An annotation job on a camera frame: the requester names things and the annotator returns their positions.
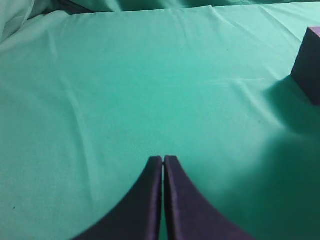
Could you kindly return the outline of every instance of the purple foam block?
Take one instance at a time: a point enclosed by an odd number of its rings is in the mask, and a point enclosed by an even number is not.
[[[164,208],[169,240],[254,240],[201,195],[176,156],[164,159]]]
[[[320,27],[308,27],[296,57],[292,78],[314,105],[320,105]]]
[[[161,157],[150,157],[141,176],[122,201],[74,240],[158,240],[162,169]]]

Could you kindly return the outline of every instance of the teal cloth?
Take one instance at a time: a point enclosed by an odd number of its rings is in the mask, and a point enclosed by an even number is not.
[[[194,8],[252,4],[317,2],[317,0],[69,0],[95,12],[121,12],[155,9]]]
[[[0,239],[76,236],[154,155],[179,156],[258,240],[320,239],[320,111],[288,76],[319,12],[289,3],[27,20],[0,44]]]

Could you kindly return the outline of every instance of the curved purple piece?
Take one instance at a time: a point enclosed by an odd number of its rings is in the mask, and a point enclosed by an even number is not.
[[[201,195],[176,156],[164,159],[164,208],[169,240],[254,240]]]
[[[160,156],[150,157],[121,202],[74,240],[158,240],[162,207]]]

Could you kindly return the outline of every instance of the dark purple object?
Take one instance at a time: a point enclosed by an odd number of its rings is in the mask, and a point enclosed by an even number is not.
[[[75,240],[158,240],[162,207],[161,157],[150,157],[121,202]]]
[[[164,208],[169,240],[254,240],[201,195],[176,156],[164,159]]]
[[[291,76],[314,105],[320,105],[320,27],[308,27]]]

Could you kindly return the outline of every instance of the green fabric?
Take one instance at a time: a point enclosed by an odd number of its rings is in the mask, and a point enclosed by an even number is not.
[[[155,9],[194,8],[251,4],[318,2],[317,0],[69,0],[95,12],[121,12]]]
[[[320,110],[288,77],[319,12],[289,3],[28,20],[0,44],[0,239],[77,235],[154,155],[179,156],[258,240],[320,239]]]
[[[15,33],[27,19],[41,14],[51,0],[1,0],[0,43]]]

